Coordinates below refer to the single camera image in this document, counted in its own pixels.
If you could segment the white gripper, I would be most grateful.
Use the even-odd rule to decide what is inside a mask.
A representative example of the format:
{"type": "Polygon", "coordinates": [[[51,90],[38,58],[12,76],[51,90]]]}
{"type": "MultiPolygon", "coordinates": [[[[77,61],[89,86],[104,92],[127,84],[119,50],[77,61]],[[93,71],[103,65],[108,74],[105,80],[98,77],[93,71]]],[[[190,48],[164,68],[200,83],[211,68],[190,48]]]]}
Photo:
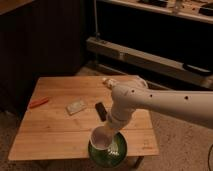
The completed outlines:
{"type": "Polygon", "coordinates": [[[108,139],[112,139],[118,132],[118,128],[111,127],[108,122],[104,123],[103,133],[108,139]]]}

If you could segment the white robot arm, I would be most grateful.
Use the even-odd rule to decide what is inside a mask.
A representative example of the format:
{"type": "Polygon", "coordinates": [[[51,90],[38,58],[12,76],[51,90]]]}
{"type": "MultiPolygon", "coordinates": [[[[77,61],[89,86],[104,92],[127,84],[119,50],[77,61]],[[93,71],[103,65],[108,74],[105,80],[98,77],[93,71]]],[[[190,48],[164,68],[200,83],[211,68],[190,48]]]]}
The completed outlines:
{"type": "Polygon", "coordinates": [[[213,129],[213,91],[172,91],[118,83],[111,91],[112,107],[106,133],[113,137],[137,109],[147,109],[213,129]]]}

